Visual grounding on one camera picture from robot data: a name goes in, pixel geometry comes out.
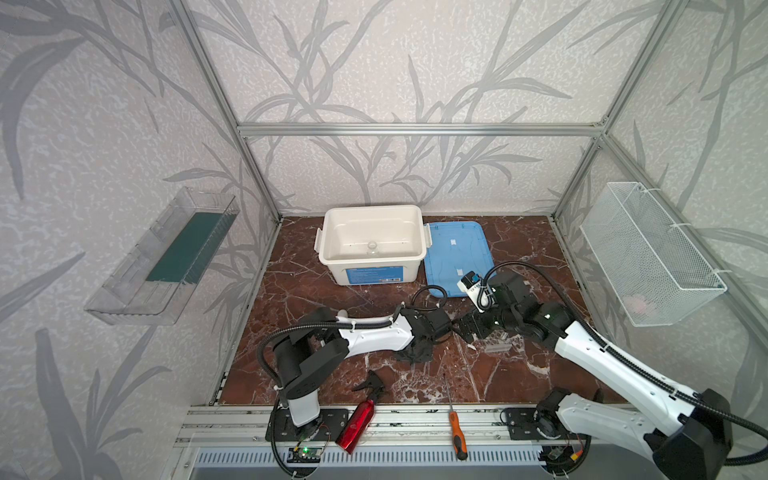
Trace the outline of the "orange handled screwdriver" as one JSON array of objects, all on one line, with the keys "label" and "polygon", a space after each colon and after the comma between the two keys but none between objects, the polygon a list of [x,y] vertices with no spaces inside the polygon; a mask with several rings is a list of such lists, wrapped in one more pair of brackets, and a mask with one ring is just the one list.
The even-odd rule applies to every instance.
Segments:
[{"label": "orange handled screwdriver", "polygon": [[460,426],[459,416],[453,407],[453,402],[450,394],[450,388],[446,387],[446,392],[449,400],[449,423],[451,426],[452,445],[456,458],[460,461],[468,459],[468,448],[464,433]]}]

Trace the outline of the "blue plastic bin lid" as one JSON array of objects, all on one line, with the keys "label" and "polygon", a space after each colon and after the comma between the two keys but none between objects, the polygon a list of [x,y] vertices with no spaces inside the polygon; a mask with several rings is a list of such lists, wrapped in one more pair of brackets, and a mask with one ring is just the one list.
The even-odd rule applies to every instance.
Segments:
[{"label": "blue plastic bin lid", "polygon": [[475,221],[432,222],[428,230],[427,283],[442,287],[449,298],[464,297],[460,280],[470,271],[485,275],[494,266],[482,226]]}]

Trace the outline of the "green circuit board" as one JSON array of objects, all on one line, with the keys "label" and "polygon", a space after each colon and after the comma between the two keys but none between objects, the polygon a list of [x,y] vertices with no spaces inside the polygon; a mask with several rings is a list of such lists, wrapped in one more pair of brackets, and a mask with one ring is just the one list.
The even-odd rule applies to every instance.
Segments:
[{"label": "green circuit board", "polygon": [[324,453],[323,447],[297,446],[288,449],[286,462],[292,464],[319,464]]}]

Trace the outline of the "clear acrylic wall shelf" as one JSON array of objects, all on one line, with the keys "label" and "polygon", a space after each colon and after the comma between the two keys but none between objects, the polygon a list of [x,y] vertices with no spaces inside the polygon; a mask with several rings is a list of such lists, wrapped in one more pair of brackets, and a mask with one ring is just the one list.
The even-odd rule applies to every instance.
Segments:
[{"label": "clear acrylic wall shelf", "polygon": [[229,193],[181,188],[84,310],[112,326],[171,326],[234,224]]}]

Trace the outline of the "white plastic storage bin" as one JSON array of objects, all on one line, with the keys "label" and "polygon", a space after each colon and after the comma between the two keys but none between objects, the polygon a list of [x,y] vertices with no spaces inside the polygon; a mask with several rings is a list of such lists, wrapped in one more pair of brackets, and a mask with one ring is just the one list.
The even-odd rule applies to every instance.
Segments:
[{"label": "white plastic storage bin", "polygon": [[342,286],[413,282],[431,246],[415,205],[331,209],[314,241],[320,263]]}]

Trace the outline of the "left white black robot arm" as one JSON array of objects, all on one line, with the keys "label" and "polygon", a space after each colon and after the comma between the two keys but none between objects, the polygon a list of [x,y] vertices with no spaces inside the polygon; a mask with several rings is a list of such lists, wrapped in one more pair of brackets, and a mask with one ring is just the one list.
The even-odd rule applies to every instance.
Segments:
[{"label": "left white black robot arm", "polygon": [[353,319],[322,307],[269,334],[257,355],[274,382],[277,405],[288,410],[295,427],[304,427],[319,419],[320,386],[346,359],[393,352],[401,361],[425,363],[451,332],[452,321],[441,308],[399,305],[383,317]]}]

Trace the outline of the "clear test tube rack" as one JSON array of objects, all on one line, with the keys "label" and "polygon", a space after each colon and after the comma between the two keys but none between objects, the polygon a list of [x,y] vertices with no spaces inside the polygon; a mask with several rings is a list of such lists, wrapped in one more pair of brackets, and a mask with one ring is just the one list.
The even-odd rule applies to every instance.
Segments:
[{"label": "clear test tube rack", "polygon": [[511,339],[504,339],[501,342],[488,343],[484,346],[484,352],[486,354],[506,354],[514,347],[514,342]]}]

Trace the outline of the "red spray bottle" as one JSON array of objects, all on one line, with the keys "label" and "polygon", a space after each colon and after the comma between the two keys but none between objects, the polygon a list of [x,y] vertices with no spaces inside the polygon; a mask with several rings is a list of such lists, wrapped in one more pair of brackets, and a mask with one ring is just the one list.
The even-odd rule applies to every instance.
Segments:
[{"label": "red spray bottle", "polygon": [[366,398],[357,405],[345,428],[335,440],[336,445],[350,455],[354,453],[363,433],[373,419],[376,404],[381,395],[386,392],[386,386],[375,371],[369,370],[365,380],[353,387],[352,391],[365,391]]}]

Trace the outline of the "pink object in basket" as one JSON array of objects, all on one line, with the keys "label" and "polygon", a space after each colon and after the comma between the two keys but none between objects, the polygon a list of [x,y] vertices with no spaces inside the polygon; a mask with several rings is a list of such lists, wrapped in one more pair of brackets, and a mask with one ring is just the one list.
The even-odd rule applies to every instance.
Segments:
[{"label": "pink object in basket", "polygon": [[650,316],[655,314],[656,306],[643,295],[628,295],[622,298],[623,305],[632,317]]}]

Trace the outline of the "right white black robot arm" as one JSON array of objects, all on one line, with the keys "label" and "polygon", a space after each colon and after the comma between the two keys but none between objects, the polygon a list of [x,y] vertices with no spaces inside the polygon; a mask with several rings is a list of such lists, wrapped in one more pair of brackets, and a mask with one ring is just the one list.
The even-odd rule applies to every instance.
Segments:
[{"label": "right white black robot arm", "polygon": [[457,322],[468,343],[495,331],[518,334],[580,366],[630,404],[622,409],[553,389],[536,406],[540,433],[559,430],[610,442],[651,461],[668,479],[714,479],[725,466],[766,461],[767,451],[731,457],[733,427],[761,437],[766,428],[734,415],[712,389],[670,380],[600,335],[567,295],[540,302],[514,271],[467,273],[457,283],[475,306]]}]

